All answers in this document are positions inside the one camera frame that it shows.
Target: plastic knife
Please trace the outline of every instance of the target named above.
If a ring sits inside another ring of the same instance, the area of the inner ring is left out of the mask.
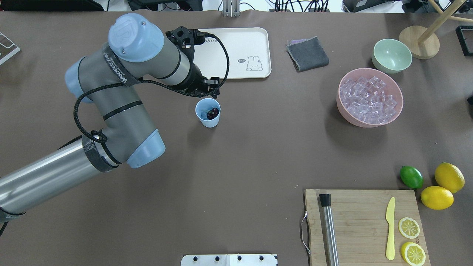
[[[386,245],[386,258],[389,260],[394,259],[394,205],[396,203],[396,198],[392,197],[389,200],[386,209],[386,221],[389,224],[389,232],[387,235],[387,245]]]

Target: light blue joint cap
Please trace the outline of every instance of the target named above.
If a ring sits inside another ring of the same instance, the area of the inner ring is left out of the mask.
[[[115,25],[110,27],[108,44],[121,59],[144,62],[161,51],[164,35],[142,15],[129,13],[117,18]]]
[[[76,98],[79,98],[84,91],[80,87],[80,82],[79,82],[79,65],[82,59],[82,57],[79,61],[75,62],[71,67],[69,67],[68,70],[66,70],[66,74],[64,75],[64,80],[66,80],[66,86],[69,89],[69,91],[76,96]],[[84,103],[93,103],[91,99],[88,97],[85,97],[82,99],[82,102]]]
[[[156,129],[140,144],[126,162],[131,168],[138,168],[163,155],[165,149],[166,146]]]

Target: pink bowl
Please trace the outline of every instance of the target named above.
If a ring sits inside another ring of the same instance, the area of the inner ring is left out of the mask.
[[[345,108],[345,106],[343,106],[342,99],[340,98],[340,87],[342,86],[342,84],[344,84],[346,82],[346,80],[348,80],[348,79],[357,80],[361,76],[363,76],[367,79],[370,79],[373,76],[377,76],[380,80],[382,80],[386,83],[385,93],[386,94],[392,94],[394,96],[394,98],[396,99],[397,105],[394,108],[394,110],[397,111],[397,114],[395,116],[393,116],[390,120],[388,120],[386,123],[383,123],[383,124],[369,124],[369,123],[362,122],[362,121],[358,120],[357,118],[355,118],[352,114],[350,114],[347,111],[347,109]],[[340,81],[340,84],[338,85],[337,107],[338,107],[338,110],[340,111],[340,114],[348,122],[350,122],[354,125],[360,126],[360,127],[377,127],[377,126],[381,126],[381,125],[391,123],[392,121],[394,121],[399,116],[399,114],[401,114],[401,111],[403,109],[403,105],[404,105],[404,98],[403,98],[403,94],[402,94],[401,89],[399,88],[399,86],[396,84],[396,82],[391,77],[389,77],[385,73],[383,73],[379,70],[376,70],[376,69],[358,68],[358,69],[352,70],[352,71],[348,72],[343,77],[343,79]]]

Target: wooden pole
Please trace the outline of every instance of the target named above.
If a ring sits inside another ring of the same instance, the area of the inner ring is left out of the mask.
[[[438,14],[441,15],[443,13],[442,9],[440,9],[440,7],[437,5],[437,3],[434,0],[429,0],[429,3],[435,8]],[[451,16],[448,19],[473,23],[473,19],[470,19],[470,18],[460,18],[460,17]]]
[[[422,34],[419,39],[417,40],[417,43],[418,44],[422,44],[423,42],[425,42],[425,40],[427,40],[427,38],[429,38],[438,28],[440,28],[440,26],[442,26],[442,24],[453,14],[455,13],[459,8],[460,6],[463,5],[463,3],[465,3],[466,0],[455,0],[446,10],[445,12],[442,13],[442,15],[440,15],[440,17],[438,17],[434,23],[432,23],[432,25],[430,25],[430,27],[424,32],[424,34]]]

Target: lemon slice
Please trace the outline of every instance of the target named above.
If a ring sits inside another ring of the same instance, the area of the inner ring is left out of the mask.
[[[409,239],[414,239],[419,236],[420,234],[420,227],[419,224],[413,219],[409,217],[404,217],[399,221],[399,232],[404,237]]]
[[[425,252],[414,242],[406,242],[401,247],[403,259],[411,266],[421,266],[425,263]]]

